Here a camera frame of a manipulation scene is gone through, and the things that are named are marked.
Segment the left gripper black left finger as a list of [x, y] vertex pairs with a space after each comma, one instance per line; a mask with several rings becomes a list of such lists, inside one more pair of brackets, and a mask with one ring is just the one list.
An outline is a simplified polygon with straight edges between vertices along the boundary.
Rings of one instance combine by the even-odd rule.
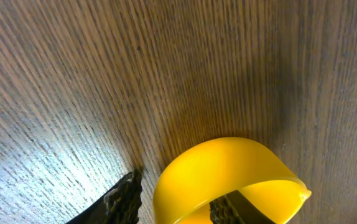
[[68, 224], [137, 224], [142, 205], [142, 171], [127, 173], [103, 196]]

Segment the yellow plastic measuring scoop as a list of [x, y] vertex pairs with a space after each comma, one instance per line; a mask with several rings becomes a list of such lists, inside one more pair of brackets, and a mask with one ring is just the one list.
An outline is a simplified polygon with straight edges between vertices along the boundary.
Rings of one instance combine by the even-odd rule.
[[266, 146], [238, 137], [198, 144], [174, 159], [154, 190], [156, 223], [206, 223], [210, 202], [238, 191], [274, 223], [287, 223], [311, 196]]

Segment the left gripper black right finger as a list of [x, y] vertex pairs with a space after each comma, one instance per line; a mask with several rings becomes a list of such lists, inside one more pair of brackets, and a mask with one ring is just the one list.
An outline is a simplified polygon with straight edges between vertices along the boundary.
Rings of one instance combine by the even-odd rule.
[[236, 190], [210, 202], [213, 224], [275, 224]]

